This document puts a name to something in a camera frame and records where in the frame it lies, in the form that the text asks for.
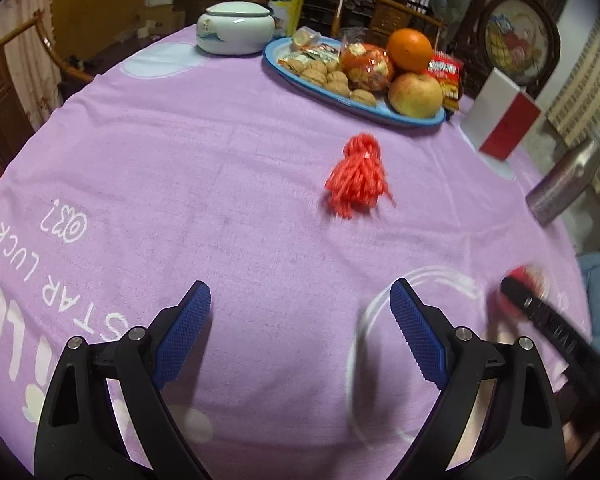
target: metal bottle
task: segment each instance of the metal bottle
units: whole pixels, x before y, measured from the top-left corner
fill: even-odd
[[[526,204],[545,227],[553,222],[591,183],[600,165],[600,128],[590,131],[569,150],[526,196]]]

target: white ceramic jar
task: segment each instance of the white ceramic jar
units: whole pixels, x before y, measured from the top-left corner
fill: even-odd
[[[251,2],[222,2],[200,16],[198,46],[211,54],[241,56],[271,41],[275,22],[269,9]]]

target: beige curtain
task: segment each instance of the beige curtain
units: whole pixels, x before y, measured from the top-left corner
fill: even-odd
[[[547,119],[568,146],[579,143],[590,128],[600,127],[600,12],[580,58],[547,112]],[[600,168],[593,187],[600,199]]]
[[[43,11],[43,23],[53,41],[51,0],[2,0],[0,38],[18,27],[37,9]],[[30,28],[4,47],[7,65],[22,107],[34,130],[39,129],[51,112],[61,105],[58,94],[60,71],[48,56],[36,31]]]

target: round table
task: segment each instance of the round table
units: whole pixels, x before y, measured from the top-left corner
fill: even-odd
[[[211,319],[162,393],[216,480],[386,478],[438,394],[388,308],[400,276],[454,325],[498,336],[501,278],[541,264],[551,302],[589,331],[564,226],[543,230],[526,208],[538,174],[521,148],[504,180],[458,117],[381,126],[299,93],[260,56],[204,56],[195,37],[98,76],[0,180],[0,434],[29,468],[64,343],[146,326],[195,280]],[[334,218],[324,183],[360,132],[379,141],[396,205]],[[564,363],[528,324],[516,330],[557,386]]]

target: red cover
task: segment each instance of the red cover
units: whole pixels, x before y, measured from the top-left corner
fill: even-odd
[[[504,113],[480,151],[498,160],[506,160],[540,115],[536,103],[520,92]]]

